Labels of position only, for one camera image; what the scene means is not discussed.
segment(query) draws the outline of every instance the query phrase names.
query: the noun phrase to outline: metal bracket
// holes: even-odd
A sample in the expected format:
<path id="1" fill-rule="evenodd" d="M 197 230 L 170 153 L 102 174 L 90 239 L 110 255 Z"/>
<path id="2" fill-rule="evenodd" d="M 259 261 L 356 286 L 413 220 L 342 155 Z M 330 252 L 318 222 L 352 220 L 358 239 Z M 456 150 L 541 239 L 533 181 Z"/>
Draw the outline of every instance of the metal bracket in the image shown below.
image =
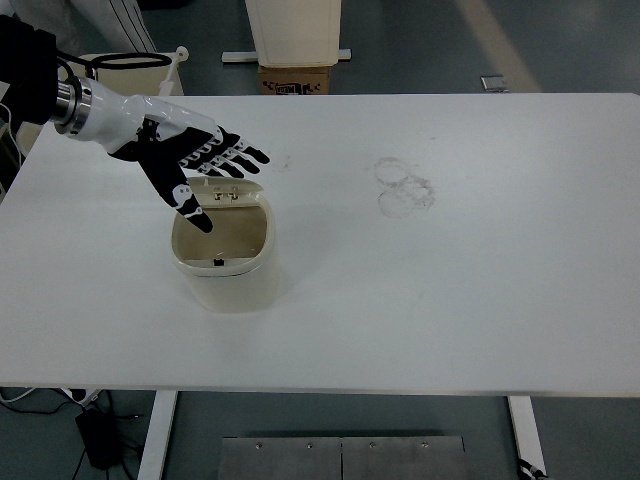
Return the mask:
<path id="1" fill-rule="evenodd" d="M 256 52 L 223 52 L 222 63 L 258 63 Z M 341 48 L 338 50 L 338 61 L 348 62 L 351 60 L 351 49 Z"/>
<path id="2" fill-rule="evenodd" d="M 485 92 L 509 93 L 509 86 L 503 75 L 481 76 L 480 81 Z"/>

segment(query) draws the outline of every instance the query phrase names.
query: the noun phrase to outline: white table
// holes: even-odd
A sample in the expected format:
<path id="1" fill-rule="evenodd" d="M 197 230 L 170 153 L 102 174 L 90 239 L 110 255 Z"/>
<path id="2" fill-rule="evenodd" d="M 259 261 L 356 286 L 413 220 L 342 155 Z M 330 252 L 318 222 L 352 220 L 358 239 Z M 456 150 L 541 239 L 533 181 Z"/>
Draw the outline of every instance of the white table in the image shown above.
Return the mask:
<path id="1" fill-rule="evenodd" d="M 139 167 L 47 128 L 0 206 L 0 385 L 640 394 L 638 97 L 171 101 L 273 158 L 276 302 L 201 307 Z"/>

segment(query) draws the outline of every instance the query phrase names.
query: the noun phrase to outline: white container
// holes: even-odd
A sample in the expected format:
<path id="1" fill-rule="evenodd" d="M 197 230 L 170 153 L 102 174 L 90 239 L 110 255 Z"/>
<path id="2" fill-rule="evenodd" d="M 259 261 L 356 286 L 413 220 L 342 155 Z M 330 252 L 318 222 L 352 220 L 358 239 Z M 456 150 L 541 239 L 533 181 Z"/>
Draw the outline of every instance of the white container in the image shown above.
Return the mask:
<path id="1" fill-rule="evenodd" d="M 313 67 L 338 63 L 341 0 L 245 0 L 258 63 Z"/>
<path id="2" fill-rule="evenodd" d="M 203 233 L 176 215 L 173 260 L 198 301 L 209 310 L 261 310 L 275 299 L 279 270 L 275 222 L 262 187 L 249 180 L 190 178 L 198 202 L 213 222 Z"/>

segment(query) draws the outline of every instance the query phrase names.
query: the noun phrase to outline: small object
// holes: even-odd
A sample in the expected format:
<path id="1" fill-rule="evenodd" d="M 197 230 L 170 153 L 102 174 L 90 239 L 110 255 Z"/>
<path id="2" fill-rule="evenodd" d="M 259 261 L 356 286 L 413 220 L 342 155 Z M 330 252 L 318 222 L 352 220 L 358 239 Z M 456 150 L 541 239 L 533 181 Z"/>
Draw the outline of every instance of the small object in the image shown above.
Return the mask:
<path id="1" fill-rule="evenodd" d="M 489 75 L 480 77 L 482 87 L 489 93 L 509 93 L 509 86 L 503 75 Z"/>
<path id="2" fill-rule="evenodd" d="M 113 417 L 98 410 L 86 410 L 76 417 L 91 466 L 107 470 L 120 460 L 116 425 Z"/>

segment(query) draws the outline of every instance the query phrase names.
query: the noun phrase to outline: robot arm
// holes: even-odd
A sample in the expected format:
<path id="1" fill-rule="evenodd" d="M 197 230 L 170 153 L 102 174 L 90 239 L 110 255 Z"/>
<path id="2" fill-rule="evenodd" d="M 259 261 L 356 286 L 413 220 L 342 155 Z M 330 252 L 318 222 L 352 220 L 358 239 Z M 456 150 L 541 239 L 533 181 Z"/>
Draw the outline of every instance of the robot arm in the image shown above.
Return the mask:
<path id="1" fill-rule="evenodd" d="M 182 168 L 209 176 L 258 173 L 269 158 L 211 118 L 157 98 L 118 95 L 74 77 L 59 82 L 51 120 L 58 132 L 101 144 L 114 158 L 138 162 L 171 207 L 204 232 L 211 220 L 191 192 Z"/>
<path id="2" fill-rule="evenodd" d="M 242 178 L 269 158 L 215 121 L 157 98 L 118 95 L 90 79 L 57 79 L 55 37 L 0 16 L 0 101 L 22 121 L 51 120 L 58 132 L 102 145 L 112 157 L 138 162 L 171 207 L 204 232 L 213 225 L 182 168 Z"/>

